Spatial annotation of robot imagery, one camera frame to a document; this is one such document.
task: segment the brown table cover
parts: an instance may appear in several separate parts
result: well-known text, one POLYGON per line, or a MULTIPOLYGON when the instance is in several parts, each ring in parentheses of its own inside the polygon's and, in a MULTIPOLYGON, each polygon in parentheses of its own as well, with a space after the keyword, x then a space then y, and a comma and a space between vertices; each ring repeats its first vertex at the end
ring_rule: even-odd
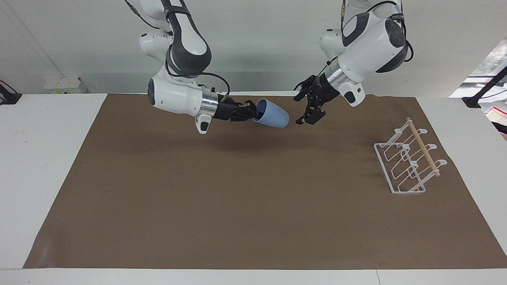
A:
POLYGON ((507 268, 416 99, 338 98, 314 126, 294 123, 303 102, 269 99, 287 128, 214 120, 199 135, 145 95, 108 95, 24 267, 507 268), (406 117, 449 164, 397 196, 373 144, 406 117))

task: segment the blue cup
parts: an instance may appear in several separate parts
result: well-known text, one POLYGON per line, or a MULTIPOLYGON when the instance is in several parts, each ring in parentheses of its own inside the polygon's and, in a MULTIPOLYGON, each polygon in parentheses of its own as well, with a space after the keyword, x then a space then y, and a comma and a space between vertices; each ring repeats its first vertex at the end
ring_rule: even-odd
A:
POLYGON ((263 114, 260 119, 253 119, 254 122, 273 128, 285 128, 290 121, 288 113, 275 103, 261 99, 256 104, 257 114, 263 114))

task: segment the wooden dowel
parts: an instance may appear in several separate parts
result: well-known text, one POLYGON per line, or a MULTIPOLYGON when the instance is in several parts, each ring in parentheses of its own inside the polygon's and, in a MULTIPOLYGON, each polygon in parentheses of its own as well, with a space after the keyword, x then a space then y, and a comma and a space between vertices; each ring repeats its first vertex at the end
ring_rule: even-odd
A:
POLYGON ((435 162, 433 161, 433 158, 431 158, 431 155, 429 154, 429 151, 426 149, 426 145, 423 143, 423 141, 421 139, 421 136, 419 135, 419 133, 417 132, 417 129, 414 126, 414 123, 412 122, 412 120, 410 118, 407 118, 407 122, 409 123, 409 127, 412 130, 412 133, 414 134, 415 139, 417 140, 417 143, 421 147, 421 150, 424 153, 424 157, 428 161, 431 169, 433 171, 436 170, 435 176, 436 177, 440 177, 440 171, 438 170, 437 166, 435 165, 435 162))

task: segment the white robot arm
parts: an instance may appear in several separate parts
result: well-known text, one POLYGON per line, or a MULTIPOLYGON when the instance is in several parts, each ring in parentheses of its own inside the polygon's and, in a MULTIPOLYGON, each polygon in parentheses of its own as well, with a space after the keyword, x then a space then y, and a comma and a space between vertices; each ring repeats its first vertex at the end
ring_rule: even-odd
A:
POLYGON ((150 80, 150 103, 162 110, 195 117, 197 130, 205 134, 212 118, 231 121, 259 119, 252 101, 236 103, 213 89, 199 87, 199 75, 211 62, 211 51, 199 33, 184 0, 139 0, 144 12, 159 30, 139 39, 141 49, 163 66, 150 80))
POLYGON ((341 28, 328 29, 320 38, 327 66, 296 86, 301 90, 294 100, 308 100, 297 124, 315 124, 325 115, 322 105, 339 95, 352 107, 359 105, 365 98, 361 82, 367 75, 392 71, 407 61, 412 48, 406 40, 401 0, 344 0, 341 22, 341 28))

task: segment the white wire rack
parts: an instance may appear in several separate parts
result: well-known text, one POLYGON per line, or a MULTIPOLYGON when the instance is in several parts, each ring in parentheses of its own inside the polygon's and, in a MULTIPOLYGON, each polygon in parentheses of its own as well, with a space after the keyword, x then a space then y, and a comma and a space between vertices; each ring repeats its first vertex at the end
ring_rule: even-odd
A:
POLYGON ((439 168, 446 165, 447 161, 443 159, 433 161, 429 152, 437 146, 424 144, 421 135, 426 133, 428 133, 426 129, 416 129, 412 120, 407 118, 407 122, 401 128, 394 130, 390 140, 374 144, 384 177, 392 193, 424 193, 426 192, 424 184, 434 176, 440 177, 439 168), (403 142, 398 142, 407 128, 412 133, 403 142))

